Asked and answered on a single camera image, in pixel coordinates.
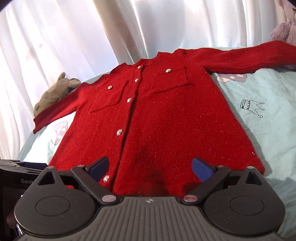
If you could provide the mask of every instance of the stuffed animal ear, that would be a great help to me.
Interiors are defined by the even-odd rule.
[[[61,74],[59,75],[57,81],[59,81],[59,80],[65,78],[65,76],[66,76],[66,73],[65,73],[65,72],[61,73]]]
[[[77,88],[81,84],[81,81],[76,78],[69,79],[69,87],[72,89]]]
[[[39,109],[39,106],[40,106],[39,103],[37,103],[34,107],[34,117],[36,117],[37,115],[37,110]]]
[[[277,0],[281,8],[284,8],[284,0]]]

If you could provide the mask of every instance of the ribbed surface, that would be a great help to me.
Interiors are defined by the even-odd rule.
[[[24,235],[21,241],[38,241]],[[200,210],[174,197],[126,197],[103,207],[85,229],[55,241],[281,241],[276,235],[244,239],[212,227]]]

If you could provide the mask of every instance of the red cardigan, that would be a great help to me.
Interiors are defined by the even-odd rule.
[[[296,64],[280,41],[230,51],[178,49],[121,64],[82,83],[40,113],[34,133],[76,111],[50,165],[58,170],[108,156],[100,184],[117,195],[182,196],[199,183],[192,159],[233,170],[264,166],[209,73],[243,74]]]

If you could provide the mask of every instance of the crown print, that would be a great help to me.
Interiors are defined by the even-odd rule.
[[[264,111],[264,109],[262,108],[262,105],[264,105],[264,102],[243,99],[241,101],[240,108],[244,110],[248,110],[253,114],[259,116],[260,118],[263,118],[263,115],[260,115],[260,112]]]

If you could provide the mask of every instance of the black device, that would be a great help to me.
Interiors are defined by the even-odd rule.
[[[231,171],[194,158],[192,171],[203,183],[182,198],[116,196],[98,184],[108,169],[107,157],[69,171],[57,171],[46,164],[0,160],[2,190],[26,190],[15,206],[15,238],[284,240],[276,233],[285,216],[284,204],[254,167]],[[0,232],[4,231],[5,217],[2,220]]]

